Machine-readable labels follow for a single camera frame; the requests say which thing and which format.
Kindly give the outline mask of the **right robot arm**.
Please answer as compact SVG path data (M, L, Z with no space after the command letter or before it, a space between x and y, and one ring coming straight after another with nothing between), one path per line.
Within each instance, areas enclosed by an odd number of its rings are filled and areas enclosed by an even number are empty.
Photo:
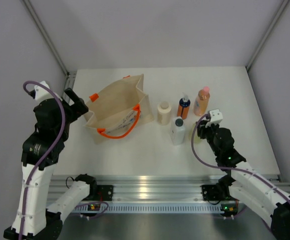
M193 134L207 141L215 155L215 169L226 173L218 181L222 193L256 213L277 240L290 240L290 194L257 173L238 153L229 129L203 116L196 122Z

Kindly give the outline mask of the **beige canvas bag orange handles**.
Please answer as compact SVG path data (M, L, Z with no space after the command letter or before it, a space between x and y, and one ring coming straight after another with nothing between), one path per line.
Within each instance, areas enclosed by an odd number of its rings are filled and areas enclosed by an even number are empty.
M126 76L100 92L89 96L85 103L84 125L95 144L120 140L132 130L154 120L149 95L144 92L144 75Z

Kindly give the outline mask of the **beige round cap bottle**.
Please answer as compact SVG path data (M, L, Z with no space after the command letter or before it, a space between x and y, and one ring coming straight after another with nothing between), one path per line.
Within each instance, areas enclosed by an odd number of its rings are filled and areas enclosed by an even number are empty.
M162 101L157 105L157 122L165 126L170 122L172 106L167 101Z

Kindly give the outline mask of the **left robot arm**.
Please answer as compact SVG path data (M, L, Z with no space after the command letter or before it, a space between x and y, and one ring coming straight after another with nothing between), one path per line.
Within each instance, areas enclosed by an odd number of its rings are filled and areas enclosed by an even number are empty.
M80 174L56 202L47 206L51 178L69 138L70 124L88 112L84 101L71 88L64 92L72 105L47 94L33 110L37 120L34 132L22 146L19 207L12 226L4 230L5 239L56 240L74 208L97 194L96 179Z

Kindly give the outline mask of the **green pump bottle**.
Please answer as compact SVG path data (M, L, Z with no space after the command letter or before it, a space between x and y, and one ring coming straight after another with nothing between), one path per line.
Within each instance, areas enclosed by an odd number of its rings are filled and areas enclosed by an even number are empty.
M197 128L196 128L196 122L194 122L194 123L192 124L192 127L191 127L191 129L189 130L189 134L188 134L189 142L192 141L193 131L195 131L195 133L194 133L194 138L193 138L193 143L194 143L195 145L197 145L197 144L199 144L199 143L202 141L202 139L201 139L201 138L199 137L199 135L198 135L198 130L197 130Z

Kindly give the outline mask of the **white bottle dark grey cap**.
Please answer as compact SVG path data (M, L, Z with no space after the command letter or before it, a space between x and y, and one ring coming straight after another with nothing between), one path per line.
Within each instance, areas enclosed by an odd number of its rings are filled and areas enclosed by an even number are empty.
M178 146L183 143L186 133L184 120L178 116L171 120L170 136L173 145Z

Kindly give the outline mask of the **blue orange pump bottle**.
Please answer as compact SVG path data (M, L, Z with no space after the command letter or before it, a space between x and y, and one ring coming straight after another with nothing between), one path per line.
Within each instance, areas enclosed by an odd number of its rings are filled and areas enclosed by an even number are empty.
M183 93L183 97L179 100L177 116L185 120L188 117L191 101L187 94Z

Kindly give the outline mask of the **orange bottle pink cap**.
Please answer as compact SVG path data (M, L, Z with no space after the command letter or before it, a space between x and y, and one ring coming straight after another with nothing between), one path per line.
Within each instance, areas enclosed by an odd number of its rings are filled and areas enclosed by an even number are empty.
M203 87L194 101L193 112L196 116L202 116L205 114L210 99L210 88L208 86Z

